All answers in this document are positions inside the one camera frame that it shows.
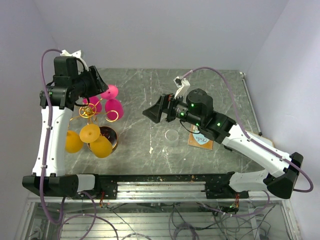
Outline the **clear wine glass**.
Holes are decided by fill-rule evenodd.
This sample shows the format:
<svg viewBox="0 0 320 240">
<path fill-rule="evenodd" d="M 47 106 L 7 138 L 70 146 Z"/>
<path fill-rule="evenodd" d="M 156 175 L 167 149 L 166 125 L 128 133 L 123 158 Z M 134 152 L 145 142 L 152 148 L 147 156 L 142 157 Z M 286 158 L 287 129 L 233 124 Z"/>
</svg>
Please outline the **clear wine glass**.
<svg viewBox="0 0 320 240">
<path fill-rule="evenodd" d="M 179 143 L 179 133 L 174 129 L 169 129 L 164 134 L 165 144 L 168 147 L 176 147 Z"/>
</svg>

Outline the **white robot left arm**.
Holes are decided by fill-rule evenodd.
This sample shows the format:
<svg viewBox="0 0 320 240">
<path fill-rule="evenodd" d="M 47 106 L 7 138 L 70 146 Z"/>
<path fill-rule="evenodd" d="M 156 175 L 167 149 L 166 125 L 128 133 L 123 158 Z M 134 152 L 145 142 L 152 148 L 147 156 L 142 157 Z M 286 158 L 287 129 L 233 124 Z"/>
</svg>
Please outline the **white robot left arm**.
<svg viewBox="0 0 320 240">
<path fill-rule="evenodd" d="M 22 185 L 39 197 L 74 197 L 84 191 L 96 199 L 102 193 L 97 174 L 71 174 L 65 171 L 65 145 L 68 125 L 78 99 L 95 97 L 108 88 L 95 66 L 87 66 L 76 55 L 62 54 L 53 60 L 51 83 L 40 92 L 42 127 L 38 154 L 31 175 Z"/>
</svg>

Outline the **pink wine glass front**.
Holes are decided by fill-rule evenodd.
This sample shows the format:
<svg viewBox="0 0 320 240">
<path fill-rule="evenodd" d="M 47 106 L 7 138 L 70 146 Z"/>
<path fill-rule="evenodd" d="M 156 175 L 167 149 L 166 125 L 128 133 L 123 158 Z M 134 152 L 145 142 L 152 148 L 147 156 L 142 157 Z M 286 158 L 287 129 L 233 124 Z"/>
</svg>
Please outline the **pink wine glass front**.
<svg viewBox="0 0 320 240">
<path fill-rule="evenodd" d="M 104 109 L 107 119 L 111 122 L 121 119 L 124 115 L 123 105 L 117 99 L 118 93 L 118 88 L 115 85 L 109 84 L 108 89 L 100 95 L 102 99 L 106 100 Z"/>
</svg>

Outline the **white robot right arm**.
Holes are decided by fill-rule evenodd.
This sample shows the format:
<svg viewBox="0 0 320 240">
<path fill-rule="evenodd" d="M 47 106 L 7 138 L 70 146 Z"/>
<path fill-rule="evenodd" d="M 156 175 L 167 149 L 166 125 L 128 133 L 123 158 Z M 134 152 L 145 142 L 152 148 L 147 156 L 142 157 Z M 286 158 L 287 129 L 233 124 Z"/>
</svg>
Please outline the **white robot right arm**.
<svg viewBox="0 0 320 240">
<path fill-rule="evenodd" d="M 235 120 L 214 110 L 213 98 L 204 90 L 192 90 L 186 98 L 162 94 L 142 113 L 156 124 L 162 114 L 166 114 L 167 122 L 179 119 L 194 125 L 207 139 L 243 154 L 263 167 L 255 172 L 233 173 L 230 180 L 220 186 L 224 197 L 231 198 L 243 191 L 269 191 L 281 199 L 291 197 L 304 157 L 298 152 L 289 154 L 278 150 L 242 130 Z"/>
</svg>

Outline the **yellow wine glass front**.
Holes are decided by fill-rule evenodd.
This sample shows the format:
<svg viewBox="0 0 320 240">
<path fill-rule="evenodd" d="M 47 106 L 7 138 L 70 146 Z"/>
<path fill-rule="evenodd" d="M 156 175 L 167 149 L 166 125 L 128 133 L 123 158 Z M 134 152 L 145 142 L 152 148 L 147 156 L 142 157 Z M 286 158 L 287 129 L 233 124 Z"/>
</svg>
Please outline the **yellow wine glass front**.
<svg viewBox="0 0 320 240">
<path fill-rule="evenodd" d="M 106 158 L 112 151 L 111 142 L 101 135 L 101 130 L 96 124 L 87 124 L 79 133 L 82 142 L 89 144 L 89 148 L 97 158 Z"/>
</svg>

